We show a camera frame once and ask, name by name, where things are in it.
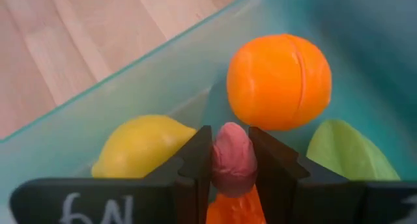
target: lemon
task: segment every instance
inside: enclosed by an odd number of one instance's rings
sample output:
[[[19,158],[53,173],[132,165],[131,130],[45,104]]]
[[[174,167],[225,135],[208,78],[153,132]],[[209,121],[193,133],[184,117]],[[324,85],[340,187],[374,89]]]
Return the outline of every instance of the lemon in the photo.
[[[110,135],[91,174],[95,178],[143,178],[195,133],[195,129],[163,115],[129,120]]]

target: pink object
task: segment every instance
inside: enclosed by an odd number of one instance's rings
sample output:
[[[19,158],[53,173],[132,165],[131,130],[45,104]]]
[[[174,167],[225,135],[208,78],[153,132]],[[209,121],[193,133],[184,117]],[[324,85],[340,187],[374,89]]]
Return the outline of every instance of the pink object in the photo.
[[[257,162],[253,145],[246,132],[228,122],[214,141],[212,182],[220,193],[234,198],[253,188]]]

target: yellow lemon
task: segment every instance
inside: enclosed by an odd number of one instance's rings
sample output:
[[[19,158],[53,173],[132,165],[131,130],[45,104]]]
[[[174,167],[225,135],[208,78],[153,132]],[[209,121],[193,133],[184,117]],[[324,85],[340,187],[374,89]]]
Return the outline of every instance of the yellow lemon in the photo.
[[[195,129],[162,115],[129,120],[110,135],[91,174],[95,178],[143,178],[195,133]]]

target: toy orange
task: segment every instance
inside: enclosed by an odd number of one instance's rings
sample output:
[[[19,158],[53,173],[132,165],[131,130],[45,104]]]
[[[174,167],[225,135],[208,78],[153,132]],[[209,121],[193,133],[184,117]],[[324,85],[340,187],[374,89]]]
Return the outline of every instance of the toy orange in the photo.
[[[207,210],[206,224],[265,224],[258,192],[252,190],[239,198],[217,194]]]
[[[242,46],[231,59],[227,95],[235,115],[263,130],[290,130],[329,104],[330,67],[320,50],[293,35],[269,35]]]

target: green leaf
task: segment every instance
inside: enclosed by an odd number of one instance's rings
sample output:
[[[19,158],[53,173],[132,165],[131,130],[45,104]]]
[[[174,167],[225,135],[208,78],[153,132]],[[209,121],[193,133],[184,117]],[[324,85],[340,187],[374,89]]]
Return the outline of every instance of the green leaf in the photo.
[[[379,148],[342,120],[319,126],[307,157],[349,180],[400,180]]]

